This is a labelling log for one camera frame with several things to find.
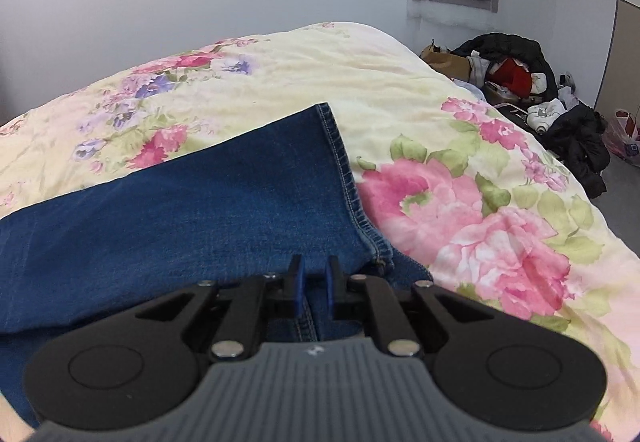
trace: gray floor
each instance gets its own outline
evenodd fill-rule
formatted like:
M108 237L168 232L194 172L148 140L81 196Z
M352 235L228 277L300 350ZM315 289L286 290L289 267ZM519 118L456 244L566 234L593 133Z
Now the gray floor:
M602 177L607 192L591 202L604 215L609 229L640 255L640 167L611 155Z

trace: red cloth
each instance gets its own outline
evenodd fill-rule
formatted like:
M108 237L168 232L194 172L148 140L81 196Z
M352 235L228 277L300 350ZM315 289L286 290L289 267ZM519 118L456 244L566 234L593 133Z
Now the red cloth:
M487 79L510 89L520 98L529 97L533 84L531 74L510 57L493 74L489 74Z

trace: bed sheet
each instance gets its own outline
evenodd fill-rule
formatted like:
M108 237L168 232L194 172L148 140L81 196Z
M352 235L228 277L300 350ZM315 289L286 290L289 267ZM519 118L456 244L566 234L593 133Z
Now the bed sheet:
M589 345L609 379L593 425L631 440L638 257L532 136L371 27L225 39L17 117L0 129L0 218L323 101L373 223L438 284Z

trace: brown door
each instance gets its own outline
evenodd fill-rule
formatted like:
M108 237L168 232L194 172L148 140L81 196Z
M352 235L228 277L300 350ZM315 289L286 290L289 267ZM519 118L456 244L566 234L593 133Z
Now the brown door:
M596 110L611 119L622 109L636 116L640 110L640 7L618 0L616 19Z

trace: screw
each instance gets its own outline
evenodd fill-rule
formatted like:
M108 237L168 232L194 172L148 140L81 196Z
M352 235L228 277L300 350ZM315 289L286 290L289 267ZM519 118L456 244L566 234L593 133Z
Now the screw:
M420 351L420 345L409 339L391 341L386 349L397 357L411 357Z
M244 346L238 341L218 341L211 347L213 354L220 359L231 359L244 352Z

